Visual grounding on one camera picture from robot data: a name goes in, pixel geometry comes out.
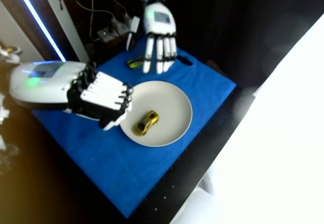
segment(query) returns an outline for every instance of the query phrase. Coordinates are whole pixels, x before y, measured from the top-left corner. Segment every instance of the yellow toy car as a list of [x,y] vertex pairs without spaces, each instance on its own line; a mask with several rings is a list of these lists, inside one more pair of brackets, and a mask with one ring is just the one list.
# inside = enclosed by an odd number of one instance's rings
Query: yellow toy car
[[158,122],[158,119],[159,115],[155,111],[151,110],[141,119],[140,122],[134,125],[134,134],[139,137],[145,135],[148,129]]

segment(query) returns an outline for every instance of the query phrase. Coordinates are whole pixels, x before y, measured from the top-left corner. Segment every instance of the blue cloth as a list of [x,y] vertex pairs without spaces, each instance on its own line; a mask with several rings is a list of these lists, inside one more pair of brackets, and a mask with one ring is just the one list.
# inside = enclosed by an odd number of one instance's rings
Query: blue cloth
[[193,118],[188,132],[175,143],[159,148],[145,147],[130,140],[120,127],[103,131],[98,122],[73,114],[34,111],[64,151],[126,218],[235,88],[229,79],[181,49],[178,54],[193,62],[192,66],[177,60],[161,75],[130,70],[126,61],[143,55],[144,51],[145,41],[141,41],[132,52],[122,52],[99,70],[132,85],[162,80],[182,89],[191,101]]

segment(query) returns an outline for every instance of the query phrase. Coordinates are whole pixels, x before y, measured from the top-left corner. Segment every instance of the plate rim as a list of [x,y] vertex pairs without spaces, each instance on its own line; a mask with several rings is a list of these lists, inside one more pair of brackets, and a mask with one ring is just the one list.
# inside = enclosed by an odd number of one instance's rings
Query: plate rim
[[142,145],[142,146],[145,146],[145,147],[165,147],[165,146],[168,146],[168,145],[170,145],[170,144],[176,142],[177,140],[181,139],[181,138],[184,136],[184,134],[186,134],[187,131],[189,130],[189,127],[191,126],[191,123],[192,123],[192,117],[193,117],[192,104],[191,104],[191,101],[190,101],[189,97],[187,96],[187,94],[186,94],[186,93],[185,93],[181,88],[179,88],[178,86],[176,86],[176,85],[174,85],[174,84],[172,84],[172,83],[170,83],[170,82],[168,82],[168,81],[162,81],[162,80],[144,81],[144,82],[141,82],[141,83],[135,85],[133,88],[135,88],[135,87],[137,87],[137,86],[139,86],[139,85],[142,85],[142,84],[145,84],[145,83],[151,83],[151,82],[164,82],[164,83],[166,83],[166,84],[170,84],[171,86],[174,86],[174,87],[176,87],[178,90],[180,90],[180,92],[181,92],[181,93],[185,96],[185,98],[188,100],[188,102],[189,102],[189,106],[190,106],[190,121],[189,121],[189,124],[188,124],[186,130],[185,130],[185,131],[184,131],[184,132],[183,132],[183,133],[182,133],[178,138],[176,138],[176,139],[175,139],[174,141],[172,141],[172,142],[169,142],[169,143],[164,144],[164,145],[151,146],[151,145],[146,145],[146,144],[142,144],[142,143],[136,142],[136,141],[134,141],[132,138],[130,138],[130,137],[125,133],[125,131],[123,130],[123,127],[122,127],[122,122],[123,122],[123,121],[121,121],[121,123],[119,124],[119,126],[120,126],[121,130],[123,131],[123,133],[124,133],[124,134],[125,134],[125,135],[130,139],[130,140],[132,140],[133,142],[135,142],[136,144],[139,144],[139,145]]

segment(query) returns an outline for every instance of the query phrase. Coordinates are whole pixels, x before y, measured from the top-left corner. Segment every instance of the screen on robotic hand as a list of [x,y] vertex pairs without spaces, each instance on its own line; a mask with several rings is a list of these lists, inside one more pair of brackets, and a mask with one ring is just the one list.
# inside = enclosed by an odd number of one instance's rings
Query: screen on robotic hand
[[170,24],[170,17],[168,16],[168,14],[165,14],[165,13],[154,12],[154,20],[156,22],[162,22],[162,23],[169,23]]
[[30,73],[29,78],[42,77],[51,78],[54,76],[55,72],[64,64],[64,62],[39,62],[34,70]]

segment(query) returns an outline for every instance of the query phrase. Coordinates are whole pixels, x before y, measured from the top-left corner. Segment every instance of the white plate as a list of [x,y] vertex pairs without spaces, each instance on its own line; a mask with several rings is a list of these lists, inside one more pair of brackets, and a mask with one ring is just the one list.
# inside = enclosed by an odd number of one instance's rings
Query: white plate
[[[133,109],[121,123],[123,132],[134,142],[148,147],[162,147],[180,139],[192,120],[192,107],[187,95],[165,81],[147,81],[134,87]],[[144,136],[133,133],[134,125],[150,110],[159,121]]]

